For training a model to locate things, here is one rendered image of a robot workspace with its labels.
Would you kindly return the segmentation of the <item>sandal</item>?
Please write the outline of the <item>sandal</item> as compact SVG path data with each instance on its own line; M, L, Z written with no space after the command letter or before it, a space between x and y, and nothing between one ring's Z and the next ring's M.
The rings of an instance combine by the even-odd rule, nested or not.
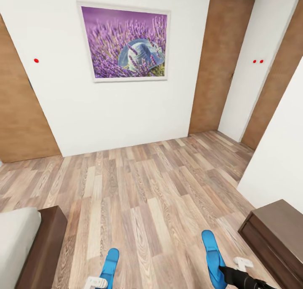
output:
M215 289L225 289L228 284L224 281L224 274L218 266L225 267L226 264L216 243L215 235L211 230L203 230L201 236L207 253L206 261L212 285Z
M106 260L99 278L104 278L108 282L108 285L105 289L112 289L115 269L120 254L119 254L119 250L116 248L111 248L107 254L108 256L106 256ZM94 288L94 289L101 289L101 288Z

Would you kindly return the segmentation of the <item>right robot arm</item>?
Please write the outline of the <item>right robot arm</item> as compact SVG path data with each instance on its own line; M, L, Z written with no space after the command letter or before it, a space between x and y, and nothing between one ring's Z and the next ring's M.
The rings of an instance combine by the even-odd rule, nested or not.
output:
M280 289L263 280L250 277L245 268L253 268L251 260L235 257L233 262L236 264L234 268L218 266L224 274L224 281L227 284L236 286L238 289Z

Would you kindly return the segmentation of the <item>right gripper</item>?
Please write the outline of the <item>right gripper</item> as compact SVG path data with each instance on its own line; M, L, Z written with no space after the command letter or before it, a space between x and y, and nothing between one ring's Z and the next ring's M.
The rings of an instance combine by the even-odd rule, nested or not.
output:
M218 268L224 274L224 281L227 284L236 286L238 289L245 289L245 281L250 277L247 272L242 272L228 266L219 265Z

